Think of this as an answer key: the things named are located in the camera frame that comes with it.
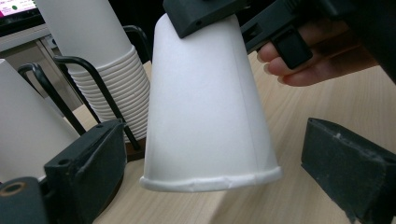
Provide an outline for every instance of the stack of paper cups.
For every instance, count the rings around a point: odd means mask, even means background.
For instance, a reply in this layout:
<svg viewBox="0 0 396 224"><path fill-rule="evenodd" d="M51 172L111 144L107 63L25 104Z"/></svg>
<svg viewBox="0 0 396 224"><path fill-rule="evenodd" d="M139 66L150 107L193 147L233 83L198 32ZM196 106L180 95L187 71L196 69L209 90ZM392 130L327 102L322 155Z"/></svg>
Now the stack of paper cups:
<svg viewBox="0 0 396 224"><path fill-rule="evenodd" d="M43 176L44 164L78 134L4 59L0 95L0 182Z"/></svg>
<svg viewBox="0 0 396 224"><path fill-rule="evenodd" d="M91 63L135 138L146 137L149 80L108 1L37 0L36 3L62 55L77 56ZM91 75L77 65L69 69L99 119L115 119Z"/></svg>

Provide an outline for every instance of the table surface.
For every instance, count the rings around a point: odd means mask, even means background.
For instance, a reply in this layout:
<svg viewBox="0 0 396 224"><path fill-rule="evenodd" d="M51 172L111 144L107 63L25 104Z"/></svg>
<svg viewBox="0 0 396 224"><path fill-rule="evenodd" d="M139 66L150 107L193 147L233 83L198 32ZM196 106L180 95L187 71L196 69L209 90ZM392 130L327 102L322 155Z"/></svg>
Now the table surface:
<svg viewBox="0 0 396 224"><path fill-rule="evenodd" d="M396 152L396 87L380 67L310 87L289 87L263 72L255 52L248 57L284 176L258 187L164 193L139 186L144 160L133 161L126 166L115 199L94 223L349 223L344 211L301 167L307 119L338 123ZM149 63L145 69L150 77ZM84 106L75 113L86 128L95 124Z"/></svg>

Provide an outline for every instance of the wooden table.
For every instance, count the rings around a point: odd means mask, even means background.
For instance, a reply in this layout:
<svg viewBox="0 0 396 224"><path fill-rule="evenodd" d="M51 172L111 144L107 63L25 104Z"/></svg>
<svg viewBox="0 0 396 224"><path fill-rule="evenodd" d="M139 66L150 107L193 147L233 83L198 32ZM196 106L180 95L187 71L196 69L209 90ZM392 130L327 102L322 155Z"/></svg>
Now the wooden table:
<svg viewBox="0 0 396 224"><path fill-rule="evenodd" d="M326 119L396 152L396 86L379 67L294 88L264 74L249 55L279 164L280 180L258 187L206 193L142 189L144 161L127 164L116 198L95 223L348 224L344 213L301 167L307 119ZM150 74L150 64L145 64ZM76 110L86 127L86 108Z"/></svg>

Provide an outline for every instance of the finger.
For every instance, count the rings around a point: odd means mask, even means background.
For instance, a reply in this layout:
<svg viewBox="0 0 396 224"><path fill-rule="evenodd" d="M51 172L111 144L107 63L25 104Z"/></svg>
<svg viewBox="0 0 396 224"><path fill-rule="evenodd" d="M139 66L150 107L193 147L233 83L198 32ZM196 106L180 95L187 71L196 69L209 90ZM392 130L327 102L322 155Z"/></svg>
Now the finger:
<svg viewBox="0 0 396 224"><path fill-rule="evenodd" d="M279 81L290 86L309 86L335 77L344 76L377 65L376 60L364 48L358 47L322 61L301 72L279 77Z"/></svg>
<svg viewBox="0 0 396 224"><path fill-rule="evenodd" d="M266 71L277 76L286 76L304 70L306 67L313 66L322 60L334 57L348 50L357 48L361 43L351 31L347 31L332 39L316 44L312 48L313 56L307 62L295 69L289 69L282 58L277 57L266 65Z"/></svg>
<svg viewBox="0 0 396 224"><path fill-rule="evenodd" d="M319 21L310 21L298 30L305 43L308 46L313 46L325 39L340 35L347 31L348 27L343 21L321 19ZM262 46L258 52L258 58L265 63L271 62L276 57L279 57L279 54L271 42Z"/></svg>

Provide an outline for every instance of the upside-down cup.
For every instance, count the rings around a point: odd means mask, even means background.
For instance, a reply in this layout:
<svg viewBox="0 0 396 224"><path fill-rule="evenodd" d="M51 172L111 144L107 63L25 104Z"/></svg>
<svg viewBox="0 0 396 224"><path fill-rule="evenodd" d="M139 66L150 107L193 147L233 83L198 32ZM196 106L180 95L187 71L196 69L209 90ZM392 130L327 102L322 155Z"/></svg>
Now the upside-down cup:
<svg viewBox="0 0 396 224"><path fill-rule="evenodd" d="M236 17L180 39L162 16L155 30L141 185L212 191L281 176Z"/></svg>

